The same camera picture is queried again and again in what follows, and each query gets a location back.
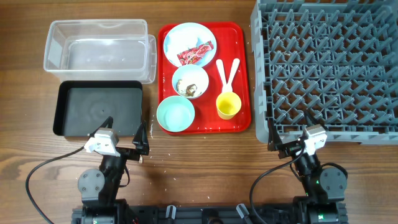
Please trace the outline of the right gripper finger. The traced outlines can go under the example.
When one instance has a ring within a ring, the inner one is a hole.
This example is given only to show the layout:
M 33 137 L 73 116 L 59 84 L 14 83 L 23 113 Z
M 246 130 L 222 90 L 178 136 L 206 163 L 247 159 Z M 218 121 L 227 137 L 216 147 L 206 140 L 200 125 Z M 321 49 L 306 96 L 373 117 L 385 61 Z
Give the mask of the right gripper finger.
M 315 119 L 315 117 L 312 116 L 308 110 L 304 111 L 304 117 L 305 117 L 305 121 L 307 123 L 306 130 L 310 130 L 310 129 L 321 129 L 322 131 L 326 130 L 324 122 Z
M 273 119 L 268 119 L 268 128 L 269 128 L 268 150 L 279 151 L 283 143 L 279 136 L 277 127 L 275 126 Z

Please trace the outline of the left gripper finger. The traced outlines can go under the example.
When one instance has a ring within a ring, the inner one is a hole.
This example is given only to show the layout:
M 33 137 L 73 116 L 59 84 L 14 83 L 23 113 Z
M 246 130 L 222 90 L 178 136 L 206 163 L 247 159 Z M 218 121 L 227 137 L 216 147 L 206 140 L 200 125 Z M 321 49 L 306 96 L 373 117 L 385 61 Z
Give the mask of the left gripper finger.
M 89 136 L 94 136 L 95 133 L 100 129 L 100 128 L 112 128 L 113 127 L 113 117 L 109 116 L 97 129 L 95 129 L 92 133 L 89 134 Z
M 147 123 L 143 121 L 136 134 L 134 135 L 134 139 L 132 140 L 133 145 L 136 147 L 136 151 L 140 155 L 149 155 L 149 141 L 147 137 Z

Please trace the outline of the mint green bowl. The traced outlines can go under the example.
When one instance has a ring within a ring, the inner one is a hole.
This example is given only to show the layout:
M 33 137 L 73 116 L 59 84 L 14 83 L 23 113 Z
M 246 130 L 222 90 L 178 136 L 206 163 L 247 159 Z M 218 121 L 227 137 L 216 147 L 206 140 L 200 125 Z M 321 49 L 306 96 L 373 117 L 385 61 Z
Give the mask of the mint green bowl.
M 170 96 L 160 102 L 156 116 L 162 128 L 178 133 L 193 123 L 195 109 L 190 100 L 182 96 Z

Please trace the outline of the yellow plastic cup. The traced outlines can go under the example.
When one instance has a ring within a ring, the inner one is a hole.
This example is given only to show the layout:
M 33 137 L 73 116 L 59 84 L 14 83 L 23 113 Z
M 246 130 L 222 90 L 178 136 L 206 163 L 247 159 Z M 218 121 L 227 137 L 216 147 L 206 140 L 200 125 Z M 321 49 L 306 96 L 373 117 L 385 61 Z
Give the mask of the yellow plastic cup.
M 218 95 L 216 99 L 216 109 L 221 119 L 233 118 L 241 109 L 242 101 L 234 92 L 224 92 Z

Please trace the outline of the small light blue bowl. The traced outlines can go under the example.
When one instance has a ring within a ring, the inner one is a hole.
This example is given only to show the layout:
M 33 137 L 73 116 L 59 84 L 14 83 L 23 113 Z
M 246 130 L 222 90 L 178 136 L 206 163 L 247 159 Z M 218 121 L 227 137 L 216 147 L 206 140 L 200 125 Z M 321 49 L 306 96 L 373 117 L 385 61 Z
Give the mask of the small light blue bowl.
M 192 65 L 192 64 L 183 65 L 183 66 L 179 67 L 172 75 L 172 87 L 176 93 L 177 93 L 176 85 L 177 85 L 177 81 L 179 79 L 191 80 L 193 83 L 195 83 L 199 87 L 202 94 L 204 94 L 204 92 L 206 92 L 209 82 L 210 82 L 207 72 L 202 67 L 200 67 L 198 65 Z M 185 96 L 184 97 L 189 100 L 193 100 L 193 99 L 199 98 L 200 96 L 202 96 L 202 94 L 199 96 L 196 96 L 196 97 L 185 97 Z

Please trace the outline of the red snack wrapper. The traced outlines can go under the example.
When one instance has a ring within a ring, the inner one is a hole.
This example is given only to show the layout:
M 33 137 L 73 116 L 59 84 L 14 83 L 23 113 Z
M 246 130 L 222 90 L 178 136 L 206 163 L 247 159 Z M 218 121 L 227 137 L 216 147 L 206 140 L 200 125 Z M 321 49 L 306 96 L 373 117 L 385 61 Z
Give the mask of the red snack wrapper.
M 199 45 L 183 51 L 177 55 L 177 58 L 181 65 L 196 64 L 199 62 L 209 51 L 213 50 L 213 43 L 209 40 L 204 44 Z

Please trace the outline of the white napkin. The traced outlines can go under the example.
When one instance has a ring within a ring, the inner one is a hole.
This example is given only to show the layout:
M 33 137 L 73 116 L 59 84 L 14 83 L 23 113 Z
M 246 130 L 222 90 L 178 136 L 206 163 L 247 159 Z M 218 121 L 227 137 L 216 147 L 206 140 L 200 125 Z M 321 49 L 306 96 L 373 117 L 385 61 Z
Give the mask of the white napkin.
M 175 31 L 169 33 L 167 52 L 178 55 L 179 53 L 197 46 L 198 38 L 187 31 Z

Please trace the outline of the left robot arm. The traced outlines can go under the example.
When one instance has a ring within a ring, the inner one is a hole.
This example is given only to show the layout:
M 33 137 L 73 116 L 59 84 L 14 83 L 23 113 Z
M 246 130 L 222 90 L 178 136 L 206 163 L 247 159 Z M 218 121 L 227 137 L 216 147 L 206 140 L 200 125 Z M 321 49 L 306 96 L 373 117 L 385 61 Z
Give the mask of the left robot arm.
M 142 163 L 143 156 L 149 154 L 147 124 L 143 121 L 132 140 L 134 148 L 118 147 L 118 135 L 112 129 L 113 118 L 105 122 L 89 135 L 83 146 L 87 152 L 102 155 L 97 169 L 88 169 L 78 179 L 83 207 L 72 213 L 72 223 L 138 223 L 138 216 L 130 209 L 125 199 L 117 199 L 123 187 L 121 179 L 128 173 L 127 161 Z

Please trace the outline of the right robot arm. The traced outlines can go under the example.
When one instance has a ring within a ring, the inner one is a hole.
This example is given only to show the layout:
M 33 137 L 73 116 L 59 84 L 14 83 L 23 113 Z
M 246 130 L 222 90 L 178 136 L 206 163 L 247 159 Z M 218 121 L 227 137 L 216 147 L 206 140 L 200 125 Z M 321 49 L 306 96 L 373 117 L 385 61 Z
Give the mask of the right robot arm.
M 294 197 L 291 204 L 268 209 L 275 223 L 348 223 L 345 190 L 348 173 L 342 166 L 329 162 L 321 164 L 316 150 L 324 147 L 327 128 L 308 111 L 304 112 L 307 127 L 296 140 L 283 143 L 277 127 L 268 121 L 271 151 L 279 158 L 291 157 L 291 170 L 303 185 L 305 196 Z

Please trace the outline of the grey dishwasher rack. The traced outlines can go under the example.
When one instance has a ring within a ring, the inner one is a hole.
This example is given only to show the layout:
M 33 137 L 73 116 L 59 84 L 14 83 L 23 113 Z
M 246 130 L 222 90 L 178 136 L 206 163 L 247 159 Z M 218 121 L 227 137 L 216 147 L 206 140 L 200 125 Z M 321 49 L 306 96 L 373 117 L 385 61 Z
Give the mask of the grey dishwasher rack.
M 257 1 L 250 20 L 260 142 L 310 112 L 329 141 L 397 144 L 396 1 Z

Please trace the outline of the black plastic tray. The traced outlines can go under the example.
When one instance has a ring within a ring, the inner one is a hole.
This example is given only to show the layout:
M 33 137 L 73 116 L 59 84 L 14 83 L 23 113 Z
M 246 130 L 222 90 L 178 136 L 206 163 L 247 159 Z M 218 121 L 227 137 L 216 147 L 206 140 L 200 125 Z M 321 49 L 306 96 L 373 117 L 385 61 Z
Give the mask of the black plastic tray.
M 58 90 L 53 133 L 85 137 L 109 117 L 119 137 L 136 134 L 142 120 L 139 81 L 65 81 Z

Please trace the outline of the white plastic spoon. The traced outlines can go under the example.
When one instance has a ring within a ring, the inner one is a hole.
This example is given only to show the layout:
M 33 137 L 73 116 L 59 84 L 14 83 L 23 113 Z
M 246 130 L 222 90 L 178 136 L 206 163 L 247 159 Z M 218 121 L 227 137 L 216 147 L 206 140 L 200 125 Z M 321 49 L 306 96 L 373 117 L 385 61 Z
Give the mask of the white plastic spoon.
M 231 71 L 230 71 L 230 74 L 229 74 L 229 80 L 228 81 L 226 81 L 225 72 L 223 71 L 221 73 L 220 76 L 221 76 L 221 81 L 222 81 L 222 84 L 223 84 L 223 87 L 222 87 L 222 92 L 223 93 L 224 92 L 233 92 L 232 83 L 233 83 L 235 74 L 236 74 L 236 72 L 238 70 L 239 64 L 240 64 L 240 59 L 235 58 L 233 60 L 232 66 L 231 66 Z

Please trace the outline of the food scraps and rice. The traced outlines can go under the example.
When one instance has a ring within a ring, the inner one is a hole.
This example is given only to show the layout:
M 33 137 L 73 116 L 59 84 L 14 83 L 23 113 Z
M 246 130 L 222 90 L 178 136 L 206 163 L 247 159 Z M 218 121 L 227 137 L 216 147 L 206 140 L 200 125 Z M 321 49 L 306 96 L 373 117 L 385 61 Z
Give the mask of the food scraps and rice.
M 179 79 L 176 89 L 178 94 L 185 97 L 196 97 L 202 94 L 199 87 L 188 79 Z

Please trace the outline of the clear plastic bin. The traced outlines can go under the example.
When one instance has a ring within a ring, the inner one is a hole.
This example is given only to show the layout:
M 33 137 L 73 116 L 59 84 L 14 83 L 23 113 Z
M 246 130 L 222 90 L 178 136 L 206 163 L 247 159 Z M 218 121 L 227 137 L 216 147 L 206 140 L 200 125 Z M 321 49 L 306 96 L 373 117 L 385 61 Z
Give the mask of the clear plastic bin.
M 157 45 L 143 19 L 53 21 L 43 68 L 60 81 L 135 80 L 154 83 Z

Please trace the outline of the red serving tray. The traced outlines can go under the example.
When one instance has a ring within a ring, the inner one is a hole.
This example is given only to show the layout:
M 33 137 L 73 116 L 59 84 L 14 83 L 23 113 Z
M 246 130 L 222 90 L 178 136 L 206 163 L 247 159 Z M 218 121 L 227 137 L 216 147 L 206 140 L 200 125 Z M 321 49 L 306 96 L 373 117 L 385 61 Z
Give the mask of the red serving tray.
M 186 22 L 159 31 L 160 127 L 168 134 L 228 133 L 251 123 L 242 29 Z

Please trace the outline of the white plastic fork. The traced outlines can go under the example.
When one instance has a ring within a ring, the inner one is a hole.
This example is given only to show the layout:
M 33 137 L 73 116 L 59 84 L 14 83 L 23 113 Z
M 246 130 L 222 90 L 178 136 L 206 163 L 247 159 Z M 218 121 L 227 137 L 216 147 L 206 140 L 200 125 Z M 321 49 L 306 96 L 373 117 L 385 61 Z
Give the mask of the white plastic fork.
M 226 82 L 226 76 L 224 72 L 224 65 L 223 61 L 221 59 L 216 60 L 216 67 L 218 69 L 218 73 L 221 79 L 221 84 L 222 84 L 222 93 L 227 92 L 227 82 Z

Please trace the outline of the large light blue plate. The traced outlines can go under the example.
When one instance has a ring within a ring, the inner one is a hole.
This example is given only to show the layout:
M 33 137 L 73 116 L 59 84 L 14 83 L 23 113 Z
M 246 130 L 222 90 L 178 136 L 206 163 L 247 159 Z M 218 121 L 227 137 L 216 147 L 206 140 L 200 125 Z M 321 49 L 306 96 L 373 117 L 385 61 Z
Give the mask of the large light blue plate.
M 167 32 L 163 43 L 167 60 L 176 67 L 186 64 L 205 66 L 217 50 L 215 35 L 204 25 L 186 22 Z

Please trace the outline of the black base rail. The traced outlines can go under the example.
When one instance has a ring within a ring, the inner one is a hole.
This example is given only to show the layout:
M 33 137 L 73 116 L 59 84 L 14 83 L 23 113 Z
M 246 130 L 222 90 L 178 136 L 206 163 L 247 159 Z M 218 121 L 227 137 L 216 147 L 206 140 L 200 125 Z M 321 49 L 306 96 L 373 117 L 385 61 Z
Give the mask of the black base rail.
M 258 216 L 241 204 L 235 207 L 135 206 L 128 212 L 133 223 L 260 223 L 261 220 L 266 223 L 349 223 L 343 203 L 306 208 L 288 203 L 268 204 L 256 209 Z

